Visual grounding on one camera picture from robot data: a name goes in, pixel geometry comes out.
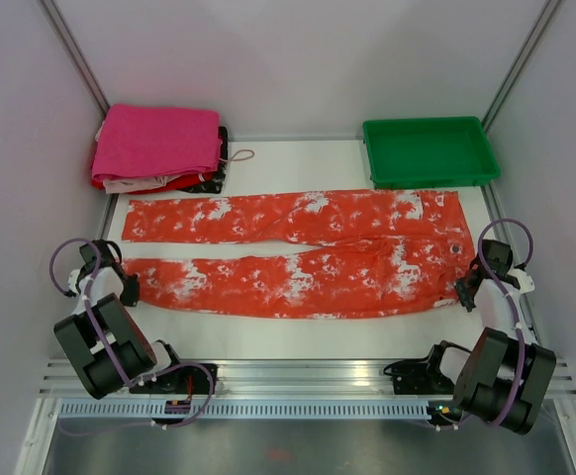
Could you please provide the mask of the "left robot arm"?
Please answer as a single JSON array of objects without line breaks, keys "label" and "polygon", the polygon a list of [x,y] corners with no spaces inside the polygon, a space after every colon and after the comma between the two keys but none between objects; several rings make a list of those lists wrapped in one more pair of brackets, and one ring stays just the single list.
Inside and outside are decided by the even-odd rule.
[{"label": "left robot arm", "polygon": [[[55,261],[72,244],[79,246],[82,265],[61,285],[54,274]],[[141,284],[136,273],[126,271],[115,242],[83,237],[65,241],[50,258],[49,276],[62,296],[76,301],[53,333],[91,397],[100,400],[150,383],[174,393],[185,385],[187,370],[176,362],[171,345],[148,340],[130,314],[139,303]]]}]

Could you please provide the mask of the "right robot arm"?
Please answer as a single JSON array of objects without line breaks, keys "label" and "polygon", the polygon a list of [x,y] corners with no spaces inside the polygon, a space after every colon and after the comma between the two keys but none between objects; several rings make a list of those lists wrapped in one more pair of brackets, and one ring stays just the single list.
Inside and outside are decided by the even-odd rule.
[{"label": "right robot arm", "polygon": [[513,264],[511,247],[482,239],[465,276],[455,283],[460,303],[477,310],[484,329],[470,350],[450,341],[435,345],[423,366],[424,383],[436,392],[453,385],[452,402],[430,409],[437,431],[459,429],[470,416],[517,434],[528,433],[556,367],[525,324],[519,299],[533,289],[525,266]]}]

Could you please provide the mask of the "orange white tie-dye trousers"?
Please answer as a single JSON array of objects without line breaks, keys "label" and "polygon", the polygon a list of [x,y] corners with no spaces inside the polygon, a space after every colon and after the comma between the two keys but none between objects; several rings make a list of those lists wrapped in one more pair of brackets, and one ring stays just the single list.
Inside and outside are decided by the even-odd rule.
[{"label": "orange white tie-dye trousers", "polygon": [[122,239],[288,244],[289,252],[270,256],[124,261],[151,306],[283,320],[370,319],[450,305],[475,254],[451,191],[133,200]]}]

